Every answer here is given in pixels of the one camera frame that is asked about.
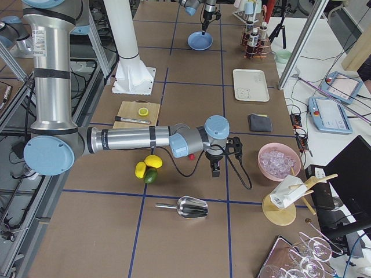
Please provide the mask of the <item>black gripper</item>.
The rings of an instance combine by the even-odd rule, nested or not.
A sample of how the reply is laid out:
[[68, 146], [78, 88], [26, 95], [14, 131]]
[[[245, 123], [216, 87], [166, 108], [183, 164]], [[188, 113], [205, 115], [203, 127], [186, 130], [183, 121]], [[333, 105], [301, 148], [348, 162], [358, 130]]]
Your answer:
[[212, 140], [210, 148], [206, 150], [206, 157], [210, 161], [212, 177], [220, 176], [220, 163], [223, 157], [229, 158], [234, 155], [240, 165], [242, 165], [242, 143], [239, 137], [227, 137], [222, 140]]
[[215, 10], [212, 12], [208, 12], [206, 10], [203, 10], [200, 15], [200, 22], [202, 24], [202, 31], [206, 31], [208, 29], [208, 26], [211, 22], [220, 20], [221, 13], [219, 10]]

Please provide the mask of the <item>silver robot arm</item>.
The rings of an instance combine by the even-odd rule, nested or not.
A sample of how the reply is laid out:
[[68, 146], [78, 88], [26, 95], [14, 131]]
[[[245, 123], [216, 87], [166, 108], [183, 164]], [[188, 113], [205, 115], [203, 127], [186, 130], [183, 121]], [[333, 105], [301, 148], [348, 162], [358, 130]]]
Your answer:
[[37, 118], [24, 148], [29, 168], [42, 175], [59, 175], [81, 156], [114, 149], [169, 146], [176, 158], [203, 151], [213, 176], [219, 161], [240, 153], [226, 118], [209, 117], [203, 126], [184, 124], [127, 129], [78, 127], [72, 120], [70, 34], [91, 30], [88, 1], [24, 1], [23, 13], [32, 28]]
[[200, 22], [203, 34], [207, 32], [211, 22], [221, 18], [221, 12], [217, 9], [216, 0], [178, 0], [177, 2], [189, 16], [193, 16], [198, 8], [202, 6]]

